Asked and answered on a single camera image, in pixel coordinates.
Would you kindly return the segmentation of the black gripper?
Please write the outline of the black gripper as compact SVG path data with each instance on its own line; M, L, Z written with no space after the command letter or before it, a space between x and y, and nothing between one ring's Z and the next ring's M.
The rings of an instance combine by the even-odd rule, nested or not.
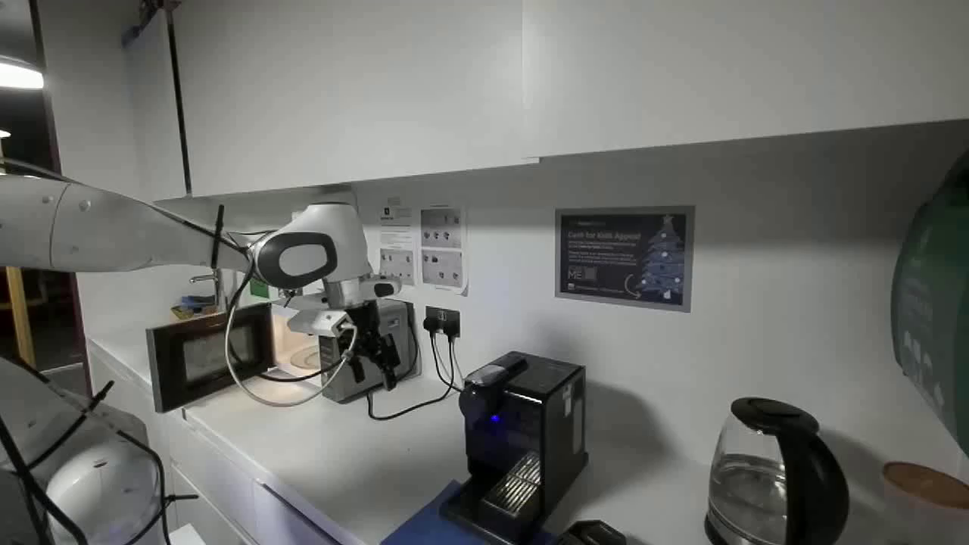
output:
M356 342L351 350L351 384L356 392L383 384L387 392L409 372L406 325L409 305L403 300L363 304L351 308Z

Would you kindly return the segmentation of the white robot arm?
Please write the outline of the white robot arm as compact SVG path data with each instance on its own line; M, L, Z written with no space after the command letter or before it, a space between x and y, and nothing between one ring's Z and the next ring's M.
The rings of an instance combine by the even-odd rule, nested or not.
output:
M0 178L0 265L49 272L133 272L151 268L222 268L278 291L326 286L326 305L356 326L351 370L372 364L396 384L401 342L372 321L401 283L365 262L354 206L312 203L255 243L234 243L155 203L62 175L5 172Z

